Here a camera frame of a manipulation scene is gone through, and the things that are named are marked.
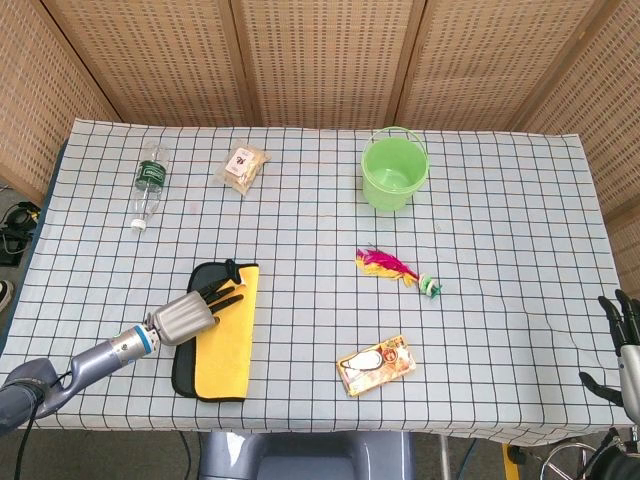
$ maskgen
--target shoe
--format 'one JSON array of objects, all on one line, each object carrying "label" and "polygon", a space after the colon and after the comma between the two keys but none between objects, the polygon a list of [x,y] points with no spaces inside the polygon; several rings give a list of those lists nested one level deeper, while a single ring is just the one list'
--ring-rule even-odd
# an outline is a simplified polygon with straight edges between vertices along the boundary
[{"label": "shoe", "polygon": [[8,280],[0,280],[0,312],[7,308],[13,297],[13,283]]}]

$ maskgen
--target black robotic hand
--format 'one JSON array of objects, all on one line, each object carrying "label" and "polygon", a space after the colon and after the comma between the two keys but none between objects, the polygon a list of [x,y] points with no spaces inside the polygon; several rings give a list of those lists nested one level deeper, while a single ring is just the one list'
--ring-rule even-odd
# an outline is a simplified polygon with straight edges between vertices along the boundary
[{"label": "black robotic hand", "polygon": [[598,297],[598,301],[609,320],[621,391],[600,385],[586,372],[580,372],[580,380],[594,395],[624,407],[628,417],[640,424],[640,301],[629,298],[622,290],[616,290],[616,298],[623,316],[606,297]]}]

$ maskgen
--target table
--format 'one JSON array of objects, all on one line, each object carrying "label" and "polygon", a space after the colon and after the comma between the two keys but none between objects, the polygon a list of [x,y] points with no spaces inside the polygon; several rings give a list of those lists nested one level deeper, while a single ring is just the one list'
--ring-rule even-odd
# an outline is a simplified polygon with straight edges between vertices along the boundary
[{"label": "table", "polygon": [[[361,192],[371,131],[162,128],[77,120],[0,358],[72,355],[182,295],[193,268],[260,264],[244,403],[177,396],[174,349],[116,372],[41,428],[416,430],[518,445],[627,424],[580,385],[618,385],[598,295],[618,286],[579,138],[418,132],[428,182],[406,208]],[[170,147],[166,201],[143,235],[128,199],[141,147]],[[242,198],[212,174],[238,139],[272,159]],[[377,245],[444,285],[435,300],[365,277]],[[349,398],[335,361],[402,333],[415,372]]]}]

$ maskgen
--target bucket handle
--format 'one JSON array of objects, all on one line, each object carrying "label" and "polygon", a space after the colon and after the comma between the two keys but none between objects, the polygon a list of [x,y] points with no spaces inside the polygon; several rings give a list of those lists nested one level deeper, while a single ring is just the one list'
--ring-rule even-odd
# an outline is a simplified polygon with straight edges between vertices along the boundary
[{"label": "bucket handle", "polygon": [[378,130],[377,132],[373,132],[373,134],[367,140],[367,143],[365,144],[364,149],[362,150],[363,156],[364,156],[364,154],[366,154],[367,150],[369,149],[369,147],[370,147],[373,139],[376,137],[376,135],[378,135],[379,133],[385,132],[385,131],[390,131],[390,130],[402,130],[404,133],[406,133],[409,136],[413,137],[413,139],[416,142],[418,142],[418,145],[420,145],[420,150],[422,150],[422,153],[424,153],[424,157],[425,158],[429,157],[429,155],[427,154],[427,149],[426,149],[423,141],[420,140],[418,138],[418,136],[412,130],[409,130],[409,129],[404,128],[404,127],[394,127],[394,126],[385,127],[385,128],[382,128],[382,129]]}]

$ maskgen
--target pink feather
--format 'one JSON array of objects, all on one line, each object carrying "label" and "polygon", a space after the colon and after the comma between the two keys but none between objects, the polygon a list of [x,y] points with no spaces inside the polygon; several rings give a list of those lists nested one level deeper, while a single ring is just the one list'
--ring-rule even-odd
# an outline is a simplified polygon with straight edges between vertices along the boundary
[{"label": "pink feather", "polygon": [[369,250],[366,250],[365,252],[358,249],[358,251],[356,252],[356,256],[358,258],[361,258],[362,262],[365,265],[369,265],[371,263],[377,263],[378,265],[380,265],[383,268],[386,268],[387,270],[393,270],[394,272],[409,274],[413,278],[415,278],[416,281],[419,278],[417,273],[415,273],[413,270],[407,267],[404,263],[402,263],[396,257],[394,257],[393,255],[389,255],[388,253],[381,252],[380,250],[369,249]]}]

